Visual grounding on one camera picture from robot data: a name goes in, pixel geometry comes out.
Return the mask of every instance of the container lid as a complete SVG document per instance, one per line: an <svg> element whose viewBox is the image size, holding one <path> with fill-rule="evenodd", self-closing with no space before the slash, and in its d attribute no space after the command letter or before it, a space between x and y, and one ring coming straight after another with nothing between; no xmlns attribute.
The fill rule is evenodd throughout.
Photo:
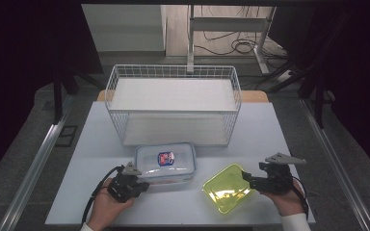
<svg viewBox="0 0 370 231"><path fill-rule="evenodd" d="M139 178L193 174L197 169L195 149L187 142L144 145L136 150L135 163L142 172Z"/></svg>
<svg viewBox="0 0 370 231"><path fill-rule="evenodd" d="M232 164L203 184L203 191L213 200L219 212L227 214L253 191L242 178L242 168Z"/></svg>

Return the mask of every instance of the white sleeve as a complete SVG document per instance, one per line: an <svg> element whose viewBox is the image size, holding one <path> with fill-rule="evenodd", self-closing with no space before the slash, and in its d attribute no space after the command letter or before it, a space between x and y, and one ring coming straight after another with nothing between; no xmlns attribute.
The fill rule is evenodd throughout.
<svg viewBox="0 0 370 231"><path fill-rule="evenodd" d="M281 217L281 225L283 231L309 231L307 219L305 214L296 214L286 217Z"/></svg>
<svg viewBox="0 0 370 231"><path fill-rule="evenodd" d="M86 222L83 224L82 229L80 231L93 231Z"/></svg>

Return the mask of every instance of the human hand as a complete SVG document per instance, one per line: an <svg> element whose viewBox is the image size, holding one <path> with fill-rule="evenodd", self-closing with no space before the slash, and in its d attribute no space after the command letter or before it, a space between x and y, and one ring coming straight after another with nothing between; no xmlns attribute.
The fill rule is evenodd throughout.
<svg viewBox="0 0 370 231"><path fill-rule="evenodd" d="M94 231L102 230L110 225L119 214L131 207L134 204L134 198L130 198L125 203L116 201L107 192L107 187L110 185L112 179L108 178L103 188L98 192L92 206L92 215L87 225Z"/></svg>
<svg viewBox="0 0 370 231"><path fill-rule="evenodd" d="M302 188L300 188L297 180L294 180L293 184L294 187L303 194ZM270 192L260 192L260 194L264 194L273 200L282 217L304 213L302 202L293 191L289 191L282 195Z"/></svg>

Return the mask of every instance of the white table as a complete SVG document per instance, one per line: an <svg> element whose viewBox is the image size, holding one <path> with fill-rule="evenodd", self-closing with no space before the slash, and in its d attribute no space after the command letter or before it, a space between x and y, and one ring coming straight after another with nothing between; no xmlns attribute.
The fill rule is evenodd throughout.
<svg viewBox="0 0 370 231"><path fill-rule="evenodd" d="M273 202L254 192L245 203L220 214L202 191L203 183L237 163L254 176L266 157L289 150L271 103L243 103L228 147L196 147L198 169L192 182L150 186L115 225L239 226L280 223ZM134 159L135 147L121 145L104 102L94 102L46 224L79 224L93 189L113 167ZM298 176L294 166L292 174ZM315 222L309 215L309 222Z"/></svg>

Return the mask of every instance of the basket wire grid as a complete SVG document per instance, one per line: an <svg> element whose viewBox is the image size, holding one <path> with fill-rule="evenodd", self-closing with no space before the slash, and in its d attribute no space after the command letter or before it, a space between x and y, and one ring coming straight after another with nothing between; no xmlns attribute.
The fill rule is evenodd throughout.
<svg viewBox="0 0 370 231"><path fill-rule="evenodd" d="M236 70L233 66L196 65L188 71L187 65L115 65L105 92L105 104L124 145L160 144L188 141L194 145L228 145L241 107L241 92ZM234 111L232 112L121 112L111 110L119 79L226 79L230 81ZM152 121L142 124L141 121ZM186 126L175 124L186 122ZM164 133L155 138L152 134ZM182 132L193 134L182 136ZM138 141L128 141L132 133L143 134Z"/></svg>

